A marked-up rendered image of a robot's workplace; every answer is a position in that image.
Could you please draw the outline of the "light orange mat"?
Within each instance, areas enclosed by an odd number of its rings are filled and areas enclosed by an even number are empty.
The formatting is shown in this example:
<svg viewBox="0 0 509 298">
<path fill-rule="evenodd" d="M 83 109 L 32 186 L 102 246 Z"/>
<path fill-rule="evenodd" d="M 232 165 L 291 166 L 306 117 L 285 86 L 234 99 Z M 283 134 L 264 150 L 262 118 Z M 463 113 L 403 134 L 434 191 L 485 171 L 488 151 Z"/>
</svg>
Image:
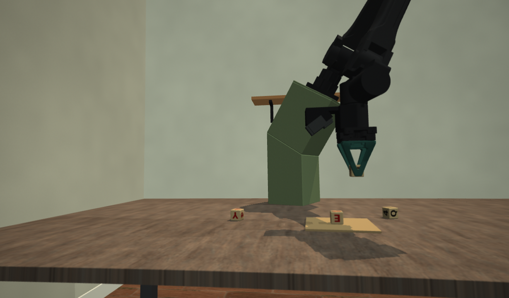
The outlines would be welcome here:
<svg viewBox="0 0 509 298">
<path fill-rule="evenodd" d="M 344 224 L 331 224 L 330 218 L 306 217 L 305 231 L 382 233 L 368 219 L 344 218 Z"/>
</svg>

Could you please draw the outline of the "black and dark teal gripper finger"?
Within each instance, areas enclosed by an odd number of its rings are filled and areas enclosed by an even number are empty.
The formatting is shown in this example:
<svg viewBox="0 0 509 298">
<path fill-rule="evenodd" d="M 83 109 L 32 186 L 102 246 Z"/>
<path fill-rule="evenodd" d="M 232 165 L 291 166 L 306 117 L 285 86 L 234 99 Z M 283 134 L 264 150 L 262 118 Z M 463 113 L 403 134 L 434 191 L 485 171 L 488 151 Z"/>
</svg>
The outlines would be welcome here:
<svg viewBox="0 0 509 298">
<path fill-rule="evenodd" d="M 354 173 L 355 177 L 361 177 L 364 169 L 366 167 L 366 164 L 370 158 L 370 155 L 372 153 L 372 150 L 374 149 L 376 145 L 376 141 L 341 141 L 341 147 L 343 151 L 345 152 L 346 158 L 349 162 L 350 167 L 352 168 L 352 171 Z M 366 148 L 362 163 L 357 169 L 355 166 L 355 162 L 353 160 L 350 148 Z"/>
<path fill-rule="evenodd" d="M 345 160 L 345 163 L 347 165 L 347 167 L 349 168 L 349 162 L 345 156 L 345 153 L 341 147 L 341 144 L 337 144 L 337 147 L 339 149 L 339 151 L 341 152 L 341 155 L 342 155 L 342 158 Z M 361 152 L 360 152 L 360 155 L 359 155 L 359 160 L 358 160 L 358 164 L 357 165 L 361 165 L 362 163 L 362 160 L 363 160 L 363 157 L 364 157 L 364 154 L 365 154 L 365 151 L 366 151 L 366 148 L 350 148 L 350 149 L 360 149 Z"/>
</svg>

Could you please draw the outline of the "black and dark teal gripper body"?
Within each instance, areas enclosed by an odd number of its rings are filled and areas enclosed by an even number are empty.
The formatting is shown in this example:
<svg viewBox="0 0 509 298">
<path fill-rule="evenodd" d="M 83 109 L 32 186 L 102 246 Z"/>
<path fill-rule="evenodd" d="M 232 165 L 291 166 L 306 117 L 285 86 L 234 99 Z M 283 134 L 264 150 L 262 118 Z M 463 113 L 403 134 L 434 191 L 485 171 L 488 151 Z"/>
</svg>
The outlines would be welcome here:
<svg viewBox="0 0 509 298">
<path fill-rule="evenodd" d="M 358 107 L 358 127 L 345 127 L 336 133 L 337 144 L 341 141 L 375 141 L 377 127 L 369 127 L 368 104 L 362 104 Z M 354 131 L 354 134 L 353 134 Z"/>
</svg>

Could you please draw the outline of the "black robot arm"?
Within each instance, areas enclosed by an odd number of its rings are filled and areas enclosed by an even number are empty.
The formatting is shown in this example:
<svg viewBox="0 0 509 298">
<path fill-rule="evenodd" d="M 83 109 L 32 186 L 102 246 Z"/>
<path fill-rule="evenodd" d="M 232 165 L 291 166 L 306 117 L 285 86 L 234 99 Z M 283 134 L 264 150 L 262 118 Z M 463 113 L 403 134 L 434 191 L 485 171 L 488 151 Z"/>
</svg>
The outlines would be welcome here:
<svg viewBox="0 0 509 298">
<path fill-rule="evenodd" d="M 305 110 L 305 129 L 311 136 L 332 124 L 335 132 L 358 127 L 358 107 L 385 93 L 391 79 L 389 62 L 399 25 L 411 0 L 367 0 L 355 22 L 343 35 L 337 35 L 326 52 L 322 69 L 314 83 L 306 86 L 334 100 L 340 84 L 339 107 L 315 107 Z M 344 46 L 343 46 L 344 45 Z M 346 48 L 346 47 L 350 48 Z M 354 50 L 354 51 L 352 51 Z M 361 102 L 361 103 L 360 103 Z"/>
</svg>

